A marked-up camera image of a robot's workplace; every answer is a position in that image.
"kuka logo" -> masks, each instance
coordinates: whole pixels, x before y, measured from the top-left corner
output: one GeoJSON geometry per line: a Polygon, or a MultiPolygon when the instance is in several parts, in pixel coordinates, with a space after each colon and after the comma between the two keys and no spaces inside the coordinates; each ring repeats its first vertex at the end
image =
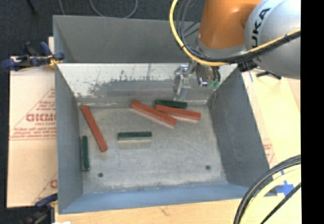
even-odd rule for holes
{"type": "Polygon", "coordinates": [[[271,10],[271,8],[268,8],[268,9],[263,9],[261,12],[260,12],[260,14],[259,14],[259,17],[260,17],[260,19],[261,19],[261,21],[258,21],[258,20],[256,20],[255,21],[255,23],[254,23],[254,29],[253,29],[253,31],[252,31],[252,39],[254,40],[254,42],[255,42],[255,44],[254,45],[252,45],[252,48],[256,48],[258,45],[259,45],[259,41],[258,41],[258,36],[259,36],[259,27],[261,26],[261,24],[262,24],[262,21],[263,21],[263,19],[264,19],[264,17],[265,17],[265,14],[269,11],[269,10],[271,10]]]}
{"type": "Polygon", "coordinates": [[[38,122],[38,121],[56,121],[56,115],[54,113],[31,113],[26,115],[26,121],[38,122]]]}

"green wooden block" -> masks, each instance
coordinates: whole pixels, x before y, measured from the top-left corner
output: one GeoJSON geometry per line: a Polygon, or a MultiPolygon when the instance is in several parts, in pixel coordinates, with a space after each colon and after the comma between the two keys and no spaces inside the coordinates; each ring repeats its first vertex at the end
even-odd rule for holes
{"type": "Polygon", "coordinates": [[[90,170],[89,162],[89,149],[88,149],[88,137],[82,136],[81,138],[81,154],[82,154],[82,171],[90,170]]]}
{"type": "Polygon", "coordinates": [[[187,108],[188,103],[185,101],[174,101],[174,100],[156,100],[155,105],[163,105],[173,108],[187,108]]]}
{"type": "Polygon", "coordinates": [[[118,140],[144,140],[152,137],[150,131],[139,132],[119,132],[117,135],[118,140]]]}

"clamp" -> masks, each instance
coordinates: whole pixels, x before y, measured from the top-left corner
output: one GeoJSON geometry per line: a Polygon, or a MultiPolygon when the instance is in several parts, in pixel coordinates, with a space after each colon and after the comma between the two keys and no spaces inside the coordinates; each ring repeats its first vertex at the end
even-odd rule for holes
{"type": "Polygon", "coordinates": [[[52,224],[55,221],[54,207],[52,206],[52,203],[57,201],[57,199],[58,196],[56,193],[36,202],[35,208],[39,210],[31,214],[30,216],[25,217],[23,220],[18,222],[18,224],[52,224]]]}
{"type": "Polygon", "coordinates": [[[65,58],[64,53],[59,52],[53,54],[45,42],[41,42],[40,49],[41,53],[37,55],[37,52],[33,49],[30,42],[27,42],[23,48],[22,56],[3,60],[1,62],[1,67],[5,70],[14,71],[41,65],[54,67],[55,64],[62,62],[65,58]]]}

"gray bin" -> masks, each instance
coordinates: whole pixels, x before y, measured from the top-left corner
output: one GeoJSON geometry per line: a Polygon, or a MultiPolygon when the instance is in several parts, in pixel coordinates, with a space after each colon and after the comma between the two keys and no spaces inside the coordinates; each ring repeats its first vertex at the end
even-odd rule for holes
{"type": "Polygon", "coordinates": [[[59,213],[150,207],[241,198],[268,169],[240,72],[221,68],[211,92],[193,76],[186,101],[197,123],[171,129],[130,109],[173,98],[174,71],[188,58],[167,21],[54,16],[59,213]],[[105,141],[100,152],[80,112],[87,104],[105,141]],[[120,142],[117,133],[151,131],[120,142]],[[89,138],[83,172],[80,137],[89,138]]]}

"orange stick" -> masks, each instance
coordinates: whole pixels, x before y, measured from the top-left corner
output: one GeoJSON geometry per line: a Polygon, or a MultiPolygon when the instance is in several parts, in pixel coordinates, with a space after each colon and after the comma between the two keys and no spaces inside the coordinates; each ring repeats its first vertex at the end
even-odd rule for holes
{"type": "Polygon", "coordinates": [[[97,141],[100,151],[105,152],[108,149],[108,146],[107,146],[107,144],[106,144],[106,142],[105,142],[98,126],[97,126],[97,123],[95,122],[95,119],[93,118],[93,116],[91,114],[89,107],[86,105],[82,105],[81,111],[82,111],[83,115],[85,116],[86,121],[87,121],[96,141],[97,141]]]}
{"type": "Polygon", "coordinates": [[[158,111],[161,111],[163,113],[175,116],[175,117],[180,117],[180,118],[185,118],[185,119],[190,119],[190,120],[195,120],[195,121],[198,121],[201,118],[201,113],[198,113],[195,111],[190,111],[190,110],[185,110],[185,109],[180,109],[180,108],[156,105],[155,109],[158,111]]]}
{"type": "Polygon", "coordinates": [[[132,104],[131,104],[131,108],[141,112],[141,113],[144,113],[154,119],[157,119],[161,122],[164,122],[172,127],[174,127],[177,123],[177,119],[169,116],[169,115],[166,115],[160,111],[157,111],[149,106],[146,106],[138,101],[132,101],[132,104]]]}

